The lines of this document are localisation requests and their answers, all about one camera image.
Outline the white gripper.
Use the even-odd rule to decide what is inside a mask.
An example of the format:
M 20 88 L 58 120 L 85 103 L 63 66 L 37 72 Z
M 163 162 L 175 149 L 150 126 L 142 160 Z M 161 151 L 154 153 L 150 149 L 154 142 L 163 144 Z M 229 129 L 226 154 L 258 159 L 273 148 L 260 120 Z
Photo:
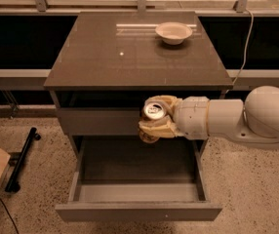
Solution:
M 152 137 L 185 137 L 189 140 L 207 139 L 207 115 L 210 100 L 206 97 L 155 96 L 145 101 L 160 103 L 167 115 L 159 120 L 140 120 L 139 128 Z

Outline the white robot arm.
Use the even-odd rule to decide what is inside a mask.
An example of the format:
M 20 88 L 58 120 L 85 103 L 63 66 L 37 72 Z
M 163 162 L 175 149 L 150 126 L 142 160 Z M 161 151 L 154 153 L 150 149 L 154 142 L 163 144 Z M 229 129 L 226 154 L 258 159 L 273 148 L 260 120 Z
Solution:
M 245 100 L 151 97 L 142 110 L 139 136 L 147 143 L 223 137 L 258 149 L 279 148 L 279 88 L 258 87 Z

